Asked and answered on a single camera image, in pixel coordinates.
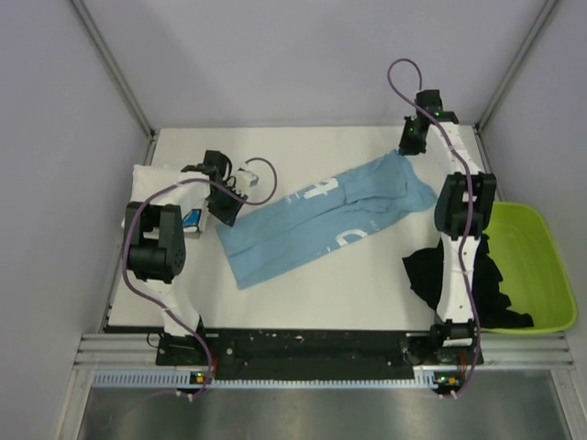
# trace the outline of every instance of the blue garment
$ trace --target blue garment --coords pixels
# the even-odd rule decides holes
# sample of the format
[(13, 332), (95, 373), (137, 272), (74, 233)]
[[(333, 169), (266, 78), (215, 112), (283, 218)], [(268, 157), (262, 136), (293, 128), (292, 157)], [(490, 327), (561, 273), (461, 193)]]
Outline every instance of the blue garment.
[(393, 151), (216, 230), (238, 287), (246, 289), (425, 211), (436, 199)]

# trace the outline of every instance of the green laundry basket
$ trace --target green laundry basket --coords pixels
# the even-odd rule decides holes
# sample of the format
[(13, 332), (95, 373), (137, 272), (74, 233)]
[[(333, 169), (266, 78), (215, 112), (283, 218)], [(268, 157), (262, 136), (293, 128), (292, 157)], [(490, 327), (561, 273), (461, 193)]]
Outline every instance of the green laundry basket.
[(504, 277), (500, 291), (512, 301), (510, 310), (528, 313), (534, 319), (534, 327), (487, 331), (539, 335), (571, 327), (577, 319), (577, 306), (542, 216), (523, 204), (496, 202), (486, 233), (489, 255)]

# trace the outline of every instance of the purple cable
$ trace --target purple cable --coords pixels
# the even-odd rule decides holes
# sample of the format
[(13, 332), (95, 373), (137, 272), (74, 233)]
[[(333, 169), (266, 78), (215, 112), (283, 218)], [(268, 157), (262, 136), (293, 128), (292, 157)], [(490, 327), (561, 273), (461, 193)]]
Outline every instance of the purple cable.
[(465, 230), (463, 231), (463, 237), (462, 237), (462, 240), (460, 241), (460, 244), (459, 244), (459, 264), (460, 264), (460, 269), (462, 270), (462, 278), (465, 281), (465, 289), (467, 290), (467, 296), (469, 296), (469, 301), (471, 302), (471, 310), (473, 312), (473, 319), (475, 321), (475, 327), (477, 330), (477, 340), (475, 342), (475, 348), (474, 348), (475, 353), (473, 355), (473, 361), (471, 362), (471, 369), (469, 370), (469, 374), (465, 378), (465, 381), (463, 382), (462, 386), (459, 388), (458, 391), (456, 391), (456, 393), (455, 393), (455, 399), (456, 399), (465, 391), (465, 389), (467, 388), (467, 386), (471, 382), (473, 372), (475, 371), (475, 367), (477, 366), (477, 363), (479, 362), (479, 355), (481, 353), (481, 350), (480, 350), (480, 346), (481, 346), (481, 321), (479, 320), (479, 314), (477, 312), (477, 307), (475, 306), (475, 300), (473, 298), (471, 284), (469, 283), (469, 277), (467, 277), (467, 268), (465, 267), (465, 261), (463, 260), (463, 257), (462, 257), (462, 252), (465, 247), (465, 243), (467, 242), (467, 237), (471, 231), (471, 225), (472, 225), (472, 221), (473, 221), (473, 183), (472, 183), (472, 177), (471, 177), (471, 170), (469, 169), (469, 165), (467, 165), (467, 161), (457, 152), (457, 150), (454, 149), (454, 146), (450, 142), (450, 138), (449, 138), (449, 134), (447, 133), (447, 130), (445, 130), (442, 127), (442, 125), (431, 114), (429, 114), (424, 108), (422, 108), (420, 105), (416, 104), (414, 101), (410, 100), (407, 96), (405, 96), (402, 92), (400, 92), (397, 89), (397, 87), (395, 87), (395, 85), (393, 85), (392, 69), (396, 64), (398, 64), (400, 62), (408, 62), (415, 67), (415, 69), (418, 72), (418, 77), (420, 79), (420, 87), (418, 90), (422, 89), (422, 72), (420, 71), (420, 68), (417, 66), (417, 64), (408, 58), (400, 58), (400, 59), (392, 62), (392, 64), (389, 66), (389, 69), (387, 70), (387, 82), (389, 83), (392, 90), (400, 98), (402, 98), (404, 101), (406, 101), (408, 104), (410, 104), (413, 108), (418, 110), (422, 115), (427, 117), (430, 120), (430, 122), (432, 122), (432, 124), (434, 124), (438, 128), (438, 131), (440, 131), (440, 134), (442, 135), (445, 142), (449, 146), (450, 152), (460, 162), (460, 164), (462, 165), (462, 168), (465, 170), (465, 178), (467, 180), (467, 194), (469, 195), (469, 197), (468, 197), (469, 200), (467, 201), (467, 221), (465, 222)]
[(138, 210), (135, 213), (134, 217), (132, 218), (132, 221), (130, 222), (130, 226), (128, 227), (127, 238), (125, 239), (125, 244), (124, 244), (123, 251), (122, 251), (122, 279), (124, 280), (125, 284), (133, 293), (135, 293), (139, 297), (141, 297), (147, 301), (151, 301), (152, 303), (157, 304), (161, 309), (163, 309), (165, 311), (165, 313), (178, 326), (180, 326), (183, 330), (185, 330), (189, 335), (192, 335), (198, 341), (198, 343), (202, 346), (202, 348), (204, 349), (207, 363), (208, 363), (208, 369), (207, 369), (206, 376), (205, 376), (205, 382), (202, 385), (202, 388), (200, 388), (200, 390), (198, 390), (194, 394), (194, 397), (197, 397), (200, 394), (202, 394), (202, 392), (204, 392), (205, 387), (208, 385), (208, 383), (210, 381), (210, 377), (212, 376), (212, 354), (210, 353), (210, 349), (208, 348), (208, 345), (206, 344), (204, 339), (196, 333), (195, 329), (191, 329), (174, 312), (167, 309), (167, 306), (165, 305), (165, 303), (163, 301), (160, 301), (159, 299), (157, 299), (153, 296), (150, 296), (149, 294), (147, 294), (143, 291), (140, 291), (139, 289), (137, 289), (135, 286), (132, 285), (132, 283), (130, 282), (130, 278), (128, 277), (128, 270), (127, 270), (128, 252), (130, 251), (130, 238), (132, 237), (133, 232), (135, 231), (135, 229), (137, 227), (138, 220), (140, 219), (140, 216), (142, 215), (145, 208), (154, 199), (164, 195), (165, 193), (173, 191), (179, 185), (186, 185), (188, 183), (206, 183), (206, 184), (210, 184), (210, 185), (214, 186), (219, 191), (229, 195), (230, 197), (232, 197), (233, 199), (235, 199), (236, 201), (238, 201), (242, 204), (250, 204), (253, 206), (259, 206), (259, 205), (267, 203), (273, 197), (275, 192), (277, 191), (277, 171), (275, 170), (275, 167), (273, 167), (273, 164), (264, 158), (251, 158), (251, 159), (247, 160), (246, 163), (251, 163), (254, 161), (261, 161), (261, 162), (266, 163), (267, 165), (269, 165), (269, 167), (271, 168), (271, 172), (273, 173), (273, 189), (271, 190), (271, 193), (269, 194), (269, 196), (266, 199), (262, 200), (261, 202), (249, 202), (248, 200), (242, 199), (242, 198), (238, 197), (237, 195), (235, 195), (230, 190), (228, 190), (227, 188), (225, 188), (224, 186), (222, 186), (220, 183), (216, 183), (215, 181), (210, 181), (208, 179), (202, 179), (202, 178), (185, 179), (184, 181), (179, 181), (179, 182), (175, 183), (174, 185), (170, 185), (167, 188), (163, 188), (162, 190), (159, 190), (156, 193), (154, 193), (153, 195), (147, 197), (147, 199), (145, 199), (145, 201), (138, 207)]

